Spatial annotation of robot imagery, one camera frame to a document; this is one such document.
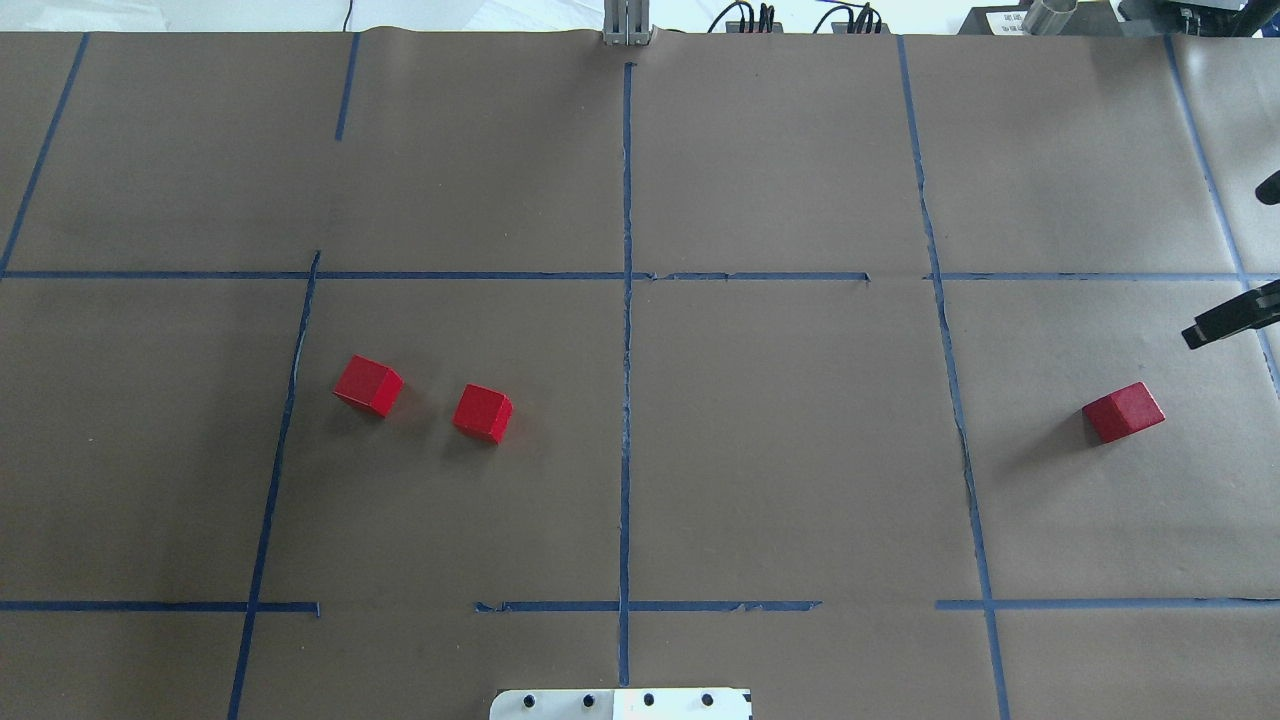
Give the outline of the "red block placed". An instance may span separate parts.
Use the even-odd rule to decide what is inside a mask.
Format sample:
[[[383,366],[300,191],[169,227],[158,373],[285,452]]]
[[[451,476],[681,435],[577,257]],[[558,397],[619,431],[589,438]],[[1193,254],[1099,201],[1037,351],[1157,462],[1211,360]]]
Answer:
[[[1082,414],[1102,445],[1134,436],[1167,419],[1143,380],[1085,404]]]
[[[451,421],[463,436],[499,445],[513,414],[515,406],[508,395],[467,383]]]

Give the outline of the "brown paper table cover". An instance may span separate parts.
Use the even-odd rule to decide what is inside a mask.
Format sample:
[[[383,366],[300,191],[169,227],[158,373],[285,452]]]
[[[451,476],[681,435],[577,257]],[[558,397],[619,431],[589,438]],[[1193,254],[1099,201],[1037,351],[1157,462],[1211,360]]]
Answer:
[[[3,716],[1275,719],[1276,167],[1261,40],[5,33]]]

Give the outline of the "red block far left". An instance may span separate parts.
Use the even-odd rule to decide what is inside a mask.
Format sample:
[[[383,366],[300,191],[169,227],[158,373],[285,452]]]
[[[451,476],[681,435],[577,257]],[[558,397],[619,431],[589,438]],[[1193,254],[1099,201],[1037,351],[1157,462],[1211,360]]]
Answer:
[[[351,407],[387,418],[404,388],[404,379],[393,368],[353,354],[335,384],[332,395]]]

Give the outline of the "aluminium frame post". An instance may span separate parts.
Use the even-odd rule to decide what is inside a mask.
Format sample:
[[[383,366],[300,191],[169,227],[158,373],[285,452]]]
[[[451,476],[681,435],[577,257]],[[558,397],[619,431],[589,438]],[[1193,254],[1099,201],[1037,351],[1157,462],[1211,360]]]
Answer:
[[[649,0],[605,0],[602,38],[607,46],[646,46],[652,41]]]

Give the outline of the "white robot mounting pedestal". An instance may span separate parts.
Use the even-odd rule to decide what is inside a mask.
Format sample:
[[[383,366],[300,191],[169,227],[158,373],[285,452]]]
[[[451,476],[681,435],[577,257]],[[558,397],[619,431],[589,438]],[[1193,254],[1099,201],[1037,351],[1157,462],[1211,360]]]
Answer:
[[[753,719],[748,689],[662,687],[511,689],[490,703],[489,719]]]

